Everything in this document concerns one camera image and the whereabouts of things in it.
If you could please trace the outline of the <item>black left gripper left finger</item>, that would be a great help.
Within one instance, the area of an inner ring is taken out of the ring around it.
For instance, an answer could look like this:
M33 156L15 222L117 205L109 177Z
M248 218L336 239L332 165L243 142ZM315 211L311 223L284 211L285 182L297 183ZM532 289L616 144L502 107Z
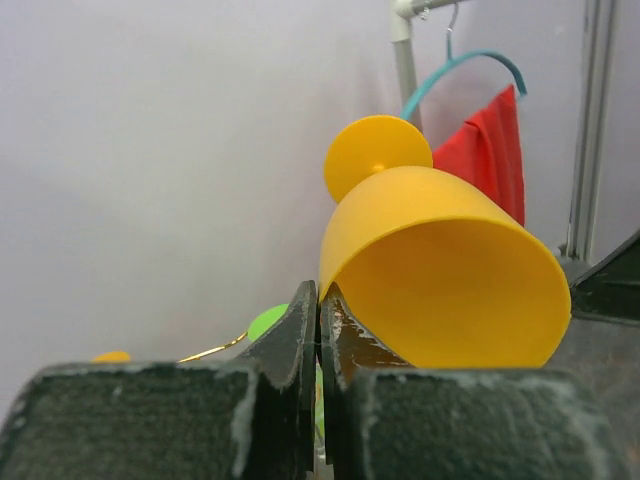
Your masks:
M314 464L317 292L225 361L38 372L1 429L5 479L303 479Z

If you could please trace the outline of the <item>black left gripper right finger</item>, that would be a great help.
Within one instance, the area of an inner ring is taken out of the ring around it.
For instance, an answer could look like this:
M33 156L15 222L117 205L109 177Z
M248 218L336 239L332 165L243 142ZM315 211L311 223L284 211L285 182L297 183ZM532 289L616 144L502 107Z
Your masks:
M320 307L338 479L631 479L635 331L572 320L540 369L419 369L338 292Z

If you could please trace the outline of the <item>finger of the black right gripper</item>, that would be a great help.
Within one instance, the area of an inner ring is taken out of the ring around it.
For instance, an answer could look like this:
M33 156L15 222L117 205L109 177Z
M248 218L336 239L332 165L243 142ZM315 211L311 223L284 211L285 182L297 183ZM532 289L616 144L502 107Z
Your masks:
M573 316L638 325L639 267L639 231L636 231L570 284Z

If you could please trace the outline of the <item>gold wire glass rack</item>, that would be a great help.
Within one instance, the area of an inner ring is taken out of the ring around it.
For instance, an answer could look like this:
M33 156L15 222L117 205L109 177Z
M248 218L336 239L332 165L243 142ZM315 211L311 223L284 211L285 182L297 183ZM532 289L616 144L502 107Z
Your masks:
M213 348L210 348L208 350L196 353L194 355L185 357L183 359L178 360L176 363L186 363L186 362L192 362L192 361L197 361L197 360L201 360L205 357L220 353L222 351L228 350L234 346L236 346L237 344L239 344L240 342L242 342L245 338L247 338L248 336L248 332L245 331L243 332L241 335L239 335L237 338L235 338L232 341L229 341L223 345L219 345L219 346L215 346Z

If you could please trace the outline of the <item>green plastic goblet front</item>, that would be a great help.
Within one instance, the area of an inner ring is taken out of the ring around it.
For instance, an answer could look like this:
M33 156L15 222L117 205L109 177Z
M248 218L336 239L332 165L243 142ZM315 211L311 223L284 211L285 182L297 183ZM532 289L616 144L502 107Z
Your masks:
M247 328L249 341L254 342L266 333L286 313L288 307L287 303L280 304L260 313Z

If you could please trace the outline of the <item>orange plastic goblet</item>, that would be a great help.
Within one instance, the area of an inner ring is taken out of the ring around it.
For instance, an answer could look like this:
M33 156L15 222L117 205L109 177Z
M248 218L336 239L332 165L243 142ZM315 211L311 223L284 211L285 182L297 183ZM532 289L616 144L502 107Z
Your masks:
M339 291L382 343L419 368L537 368L571 318L551 251L488 196L433 165L411 123L374 115L332 141L336 207L319 295Z
M124 351L111 351L94 357L92 363L128 363L131 357Z

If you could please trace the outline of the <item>orange plastic goblet front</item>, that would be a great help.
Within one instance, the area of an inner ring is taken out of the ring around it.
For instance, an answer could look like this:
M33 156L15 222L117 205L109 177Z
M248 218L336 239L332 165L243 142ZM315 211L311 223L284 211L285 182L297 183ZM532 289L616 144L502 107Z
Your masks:
M332 141L336 207L319 295L339 291L382 343L419 368L537 368L571 318L551 251L488 196L433 165L411 123L374 115Z

